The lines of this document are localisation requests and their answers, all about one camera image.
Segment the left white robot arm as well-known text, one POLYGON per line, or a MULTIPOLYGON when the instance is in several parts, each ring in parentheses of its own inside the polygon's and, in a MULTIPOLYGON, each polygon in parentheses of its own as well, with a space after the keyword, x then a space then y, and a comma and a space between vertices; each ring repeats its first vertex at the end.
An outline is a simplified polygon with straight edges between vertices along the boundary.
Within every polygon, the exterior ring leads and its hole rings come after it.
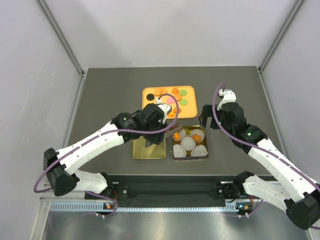
POLYGON ((92 192, 109 198, 114 186, 104 172, 90 173, 80 167, 103 152, 144 137, 151 144, 160 144, 164 139, 167 116, 172 107, 166 103, 149 103, 134 113, 123 112, 109 121, 97 132, 68 147, 44 153, 43 167, 55 196, 64 196, 72 191, 92 192))

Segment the metal tongs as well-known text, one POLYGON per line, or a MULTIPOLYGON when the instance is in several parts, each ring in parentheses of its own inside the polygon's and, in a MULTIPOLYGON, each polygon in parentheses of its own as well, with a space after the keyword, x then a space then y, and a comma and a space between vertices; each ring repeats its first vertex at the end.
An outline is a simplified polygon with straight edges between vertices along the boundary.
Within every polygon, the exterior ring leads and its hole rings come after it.
POLYGON ((167 131, 164 133, 163 137, 166 139, 166 138, 174 135, 175 133, 180 133, 182 130, 183 130, 183 127, 182 127, 182 126, 177 126, 177 127, 175 127, 175 128, 172 128, 172 129, 167 130, 167 131))

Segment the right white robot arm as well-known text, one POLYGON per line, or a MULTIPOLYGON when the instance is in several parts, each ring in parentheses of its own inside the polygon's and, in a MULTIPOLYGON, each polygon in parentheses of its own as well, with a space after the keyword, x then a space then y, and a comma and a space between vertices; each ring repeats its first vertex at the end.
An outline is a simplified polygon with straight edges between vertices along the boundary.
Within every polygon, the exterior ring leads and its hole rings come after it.
POLYGON ((208 118, 210 128, 222 130, 281 184, 267 183, 245 171, 234 179, 234 194, 239 198, 258 197, 285 212, 298 228, 313 229, 320 219, 320 184, 290 162, 259 127, 247 123, 238 103, 228 102, 221 107, 205 104, 199 117, 201 127, 206 127, 208 118))

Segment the chocolate chip cookie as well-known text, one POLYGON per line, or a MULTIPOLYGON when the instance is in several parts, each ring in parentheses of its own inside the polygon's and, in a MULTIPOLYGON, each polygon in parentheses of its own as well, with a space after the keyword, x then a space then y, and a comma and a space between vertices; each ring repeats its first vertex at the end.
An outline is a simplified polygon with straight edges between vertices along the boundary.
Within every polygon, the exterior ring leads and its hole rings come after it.
POLYGON ((201 137, 200 135, 198 135, 198 134, 194 134, 194 135, 192 136, 192 138, 193 138, 193 140, 194 140, 195 142, 197 142, 197 143, 199 143, 199 142, 202 141, 202 137, 201 137))

